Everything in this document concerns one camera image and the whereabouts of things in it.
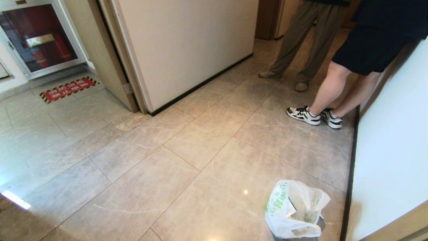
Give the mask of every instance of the red floor sticker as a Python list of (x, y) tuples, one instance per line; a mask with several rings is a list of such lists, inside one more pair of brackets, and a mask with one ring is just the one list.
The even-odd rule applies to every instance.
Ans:
[(87, 76), (40, 93), (40, 97), (46, 102), (46, 104), (49, 104), (55, 100), (62, 99), (96, 84), (99, 84), (99, 82)]

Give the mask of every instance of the beige shoe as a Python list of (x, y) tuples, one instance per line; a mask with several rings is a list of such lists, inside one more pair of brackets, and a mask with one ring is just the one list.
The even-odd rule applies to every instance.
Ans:
[(296, 91), (297, 92), (306, 92), (308, 91), (309, 84), (306, 82), (298, 82), (296, 85)]
[(260, 78), (282, 78), (282, 75), (274, 73), (269, 70), (269, 71), (259, 73), (259, 77)]

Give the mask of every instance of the black baseboard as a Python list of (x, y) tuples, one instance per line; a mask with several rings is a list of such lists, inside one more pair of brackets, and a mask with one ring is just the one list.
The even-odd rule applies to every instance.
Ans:
[(155, 116), (159, 113), (161, 113), (162, 111), (164, 111), (166, 108), (172, 106), (173, 104), (175, 104), (176, 102), (178, 102), (179, 100), (183, 99), (184, 97), (188, 96), (189, 94), (191, 94), (192, 92), (196, 91), (197, 89), (199, 89), (200, 87), (204, 86), (205, 84), (207, 84), (208, 82), (210, 82), (211, 80), (217, 78), (218, 76), (224, 74), (225, 72), (227, 72), (228, 70), (230, 70), (231, 68), (237, 66), (238, 64), (244, 62), (245, 60), (251, 58), (254, 54), (250, 54), (246, 57), (244, 57), (243, 59), (239, 60), (238, 62), (232, 64), (231, 66), (223, 69), (222, 71), (218, 72), (217, 74), (209, 77), (208, 79), (204, 80), (202, 83), (198, 84), (197, 86), (191, 88), (190, 90), (184, 92), (183, 94), (181, 94), (180, 96), (178, 96), (177, 98), (171, 100), (170, 102), (166, 103), (165, 105), (163, 105), (162, 107), (160, 107), (159, 109), (150, 112), (148, 111), (147, 113), (151, 116)]
[(342, 229), (340, 231), (340, 241), (345, 241), (346, 233), (348, 231), (349, 212), (351, 211), (351, 198), (352, 198), (352, 184), (354, 182), (354, 168), (355, 168), (355, 154), (357, 152), (357, 135), (358, 124), (360, 122), (360, 106), (355, 110), (355, 123), (354, 123), (354, 140), (352, 142), (351, 163), (349, 165), (349, 179), (348, 189), (346, 192), (345, 210), (343, 212)]
[(281, 36), (279, 36), (279, 37), (277, 37), (277, 38), (274, 38), (275, 40), (280, 40), (280, 39), (282, 39), (284, 37), (284, 34), (283, 35), (281, 35)]

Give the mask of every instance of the plastic bag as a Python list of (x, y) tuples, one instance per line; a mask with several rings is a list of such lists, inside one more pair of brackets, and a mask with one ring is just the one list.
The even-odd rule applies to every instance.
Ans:
[(330, 197), (320, 189), (299, 181), (276, 183), (265, 209), (265, 219), (273, 235), (280, 239), (319, 237), (316, 225)]

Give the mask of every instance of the black and white sneaker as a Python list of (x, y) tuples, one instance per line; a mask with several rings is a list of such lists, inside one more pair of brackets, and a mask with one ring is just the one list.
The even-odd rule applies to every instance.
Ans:
[(289, 117), (298, 121), (304, 121), (309, 125), (317, 126), (321, 123), (321, 117), (319, 115), (313, 116), (309, 112), (308, 106), (305, 106), (303, 108), (288, 108), (287, 114)]
[(342, 127), (343, 118), (333, 118), (331, 116), (332, 108), (326, 108), (321, 112), (321, 119), (323, 119), (328, 126), (333, 129), (340, 129)]

